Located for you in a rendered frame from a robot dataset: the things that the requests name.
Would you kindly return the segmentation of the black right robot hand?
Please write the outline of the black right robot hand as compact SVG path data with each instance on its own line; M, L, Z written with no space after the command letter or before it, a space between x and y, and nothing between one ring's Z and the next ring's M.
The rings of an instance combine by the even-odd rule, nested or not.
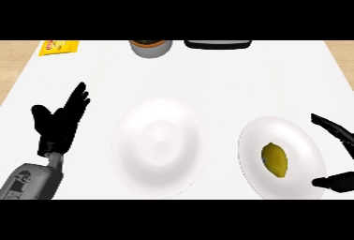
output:
M343 146L354 159L354 133L352 133L340 124L312 114L312 122L325 128L329 134L341 141ZM338 193L354 191L354 172L344 172L328 177L316 178L312 184L318 188L326 188Z

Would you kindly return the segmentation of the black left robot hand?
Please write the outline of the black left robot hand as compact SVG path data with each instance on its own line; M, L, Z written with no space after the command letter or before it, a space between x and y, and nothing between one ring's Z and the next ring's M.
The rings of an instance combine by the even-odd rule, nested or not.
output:
M42 157L51 153L64 155L70 151L89 103L86 83L82 82L64 107L55 112L51 112L43 105L33 105L34 129L40 134L37 154Z

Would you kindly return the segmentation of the small white plate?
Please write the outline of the small white plate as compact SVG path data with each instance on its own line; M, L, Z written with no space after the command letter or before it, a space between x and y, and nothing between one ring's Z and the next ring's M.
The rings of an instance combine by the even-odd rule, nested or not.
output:
M276 177L264 166L262 150L279 146L288 158L288 170ZM238 159L254 191L264 199L319 199L325 189L313 180L326 176L322 152L304 130L288 120L266 116L245 126L238 144Z

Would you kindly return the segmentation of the yellow lemon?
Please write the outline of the yellow lemon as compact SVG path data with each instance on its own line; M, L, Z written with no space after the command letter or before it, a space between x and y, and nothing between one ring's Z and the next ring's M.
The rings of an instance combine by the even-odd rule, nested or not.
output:
M288 157L284 149L272 142L263 147L262 159L270 173L284 178L288 172Z

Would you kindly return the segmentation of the large white plate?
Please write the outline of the large white plate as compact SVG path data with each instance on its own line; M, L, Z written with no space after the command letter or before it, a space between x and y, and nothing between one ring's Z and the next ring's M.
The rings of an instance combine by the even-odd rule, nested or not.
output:
M142 102L118 125L113 163L133 196L167 199L195 182L207 159L200 115L175 98Z

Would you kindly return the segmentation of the yellow box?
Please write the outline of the yellow box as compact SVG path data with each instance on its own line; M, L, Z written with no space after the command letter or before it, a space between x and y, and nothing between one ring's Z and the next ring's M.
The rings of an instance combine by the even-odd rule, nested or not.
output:
M39 51L39 55L51 55L61 53L76 53L79 51L77 40L46 40Z

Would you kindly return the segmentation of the grey plant pot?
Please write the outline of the grey plant pot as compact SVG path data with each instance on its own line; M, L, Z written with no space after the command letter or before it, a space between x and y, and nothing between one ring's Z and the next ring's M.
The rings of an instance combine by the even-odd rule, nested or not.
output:
M132 50L142 58L161 57L170 51L172 45L172 40L161 40L152 44L142 44L136 40L130 40Z

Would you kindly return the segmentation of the black appliance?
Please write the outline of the black appliance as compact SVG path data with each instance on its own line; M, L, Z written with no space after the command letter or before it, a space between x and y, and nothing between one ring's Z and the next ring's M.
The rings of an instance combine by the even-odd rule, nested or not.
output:
M235 50L247 49L251 46L250 40L186 40L186 46L204 50Z

